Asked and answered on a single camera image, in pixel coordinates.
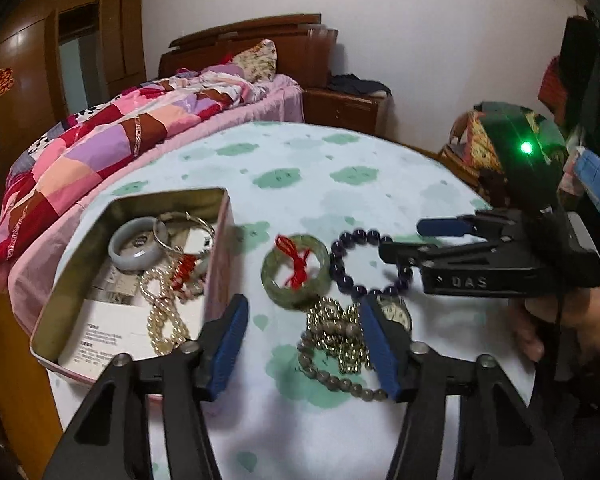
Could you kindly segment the right hand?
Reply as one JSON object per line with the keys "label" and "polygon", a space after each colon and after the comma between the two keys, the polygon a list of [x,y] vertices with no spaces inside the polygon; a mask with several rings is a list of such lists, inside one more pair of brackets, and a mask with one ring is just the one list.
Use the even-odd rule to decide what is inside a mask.
{"label": "right hand", "polygon": [[[518,349],[532,362],[539,362],[547,348],[538,335],[534,320],[554,323],[558,317],[557,308],[558,299],[554,296],[509,300],[510,329]],[[567,294],[562,303],[560,326],[576,331],[582,362],[600,354],[600,287]]]}

